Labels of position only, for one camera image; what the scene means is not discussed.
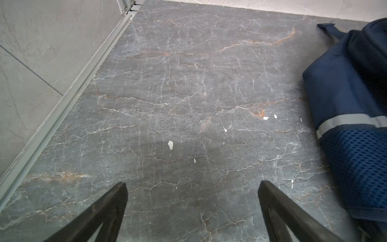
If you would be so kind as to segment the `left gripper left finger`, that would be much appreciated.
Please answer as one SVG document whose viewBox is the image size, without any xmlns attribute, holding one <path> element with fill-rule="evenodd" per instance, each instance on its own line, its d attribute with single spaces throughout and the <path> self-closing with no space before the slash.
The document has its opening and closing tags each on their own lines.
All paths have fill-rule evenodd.
<svg viewBox="0 0 387 242">
<path fill-rule="evenodd" d="M 47 242 L 87 242 L 99 231 L 96 242 L 117 240 L 128 202 L 127 185 L 117 183 Z"/>
</svg>

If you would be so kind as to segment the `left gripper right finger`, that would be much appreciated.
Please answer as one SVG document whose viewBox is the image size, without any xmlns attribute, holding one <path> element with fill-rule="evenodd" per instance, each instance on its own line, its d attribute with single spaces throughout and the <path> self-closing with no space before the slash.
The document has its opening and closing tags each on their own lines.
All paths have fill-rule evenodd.
<svg viewBox="0 0 387 242">
<path fill-rule="evenodd" d="M 263 180 L 258 198 L 271 242 L 291 242 L 289 232 L 301 242 L 341 242 L 342 239 L 317 222 L 272 182 Z"/>
</svg>

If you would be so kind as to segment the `navy blue backpack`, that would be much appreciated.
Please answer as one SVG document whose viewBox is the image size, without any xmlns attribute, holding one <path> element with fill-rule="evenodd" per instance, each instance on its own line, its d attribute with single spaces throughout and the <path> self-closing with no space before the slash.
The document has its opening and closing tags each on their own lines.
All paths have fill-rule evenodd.
<svg viewBox="0 0 387 242">
<path fill-rule="evenodd" d="M 367 242 L 387 239 L 387 21 L 347 33 L 304 72 L 317 139 L 346 210 Z"/>
</svg>

